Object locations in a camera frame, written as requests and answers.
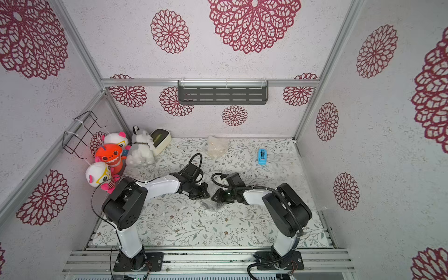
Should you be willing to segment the black dinner plate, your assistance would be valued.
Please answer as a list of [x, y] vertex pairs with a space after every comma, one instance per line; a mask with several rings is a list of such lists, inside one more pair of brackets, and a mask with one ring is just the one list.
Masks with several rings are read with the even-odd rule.
[[214, 201], [212, 201], [212, 200], [205, 200], [204, 202], [203, 202], [203, 207], [206, 209], [206, 210], [209, 210], [209, 211], [219, 211], [220, 209], [222, 209], [223, 207], [225, 206], [225, 204], [224, 203], [217, 203], [217, 202], [214, 202]]

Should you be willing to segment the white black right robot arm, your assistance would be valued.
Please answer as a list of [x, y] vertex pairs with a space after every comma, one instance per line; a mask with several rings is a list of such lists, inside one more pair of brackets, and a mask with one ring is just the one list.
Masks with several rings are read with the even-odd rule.
[[312, 212], [296, 191], [287, 183], [276, 188], [253, 186], [220, 188], [212, 196], [216, 203], [241, 203], [265, 206], [278, 229], [273, 251], [283, 257], [297, 248], [304, 227], [312, 219]]

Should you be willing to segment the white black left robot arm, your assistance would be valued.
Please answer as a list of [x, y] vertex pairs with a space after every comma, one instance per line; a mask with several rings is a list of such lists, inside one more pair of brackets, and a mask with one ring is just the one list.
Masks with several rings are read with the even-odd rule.
[[149, 182], [125, 177], [102, 205], [102, 211], [115, 228], [121, 252], [129, 259], [143, 250], [136, 222], [145, 203], [165, 194], [187, 193], [191, 200], [210, 198], [207, 183], [199, 183], [179, 176], [168, 175]]

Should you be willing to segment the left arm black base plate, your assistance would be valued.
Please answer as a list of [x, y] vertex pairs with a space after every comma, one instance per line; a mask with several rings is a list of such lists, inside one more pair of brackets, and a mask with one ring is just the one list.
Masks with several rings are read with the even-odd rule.
[[120, 251], [113, 272], [159, 272], [162, 269], [164, 256], [162, 252], [146, 252], [143, 248], [135, 257], [129, 258]]

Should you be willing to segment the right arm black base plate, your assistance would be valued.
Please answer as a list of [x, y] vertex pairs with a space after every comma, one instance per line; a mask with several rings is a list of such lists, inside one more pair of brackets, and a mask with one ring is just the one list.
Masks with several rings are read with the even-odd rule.
[[255, 263], [258, 270], [303, 270], [305, 268], [302, 255], [297, 250], [290, 250], [280, 256], [272, 247], [268, 252], [255, 252]]

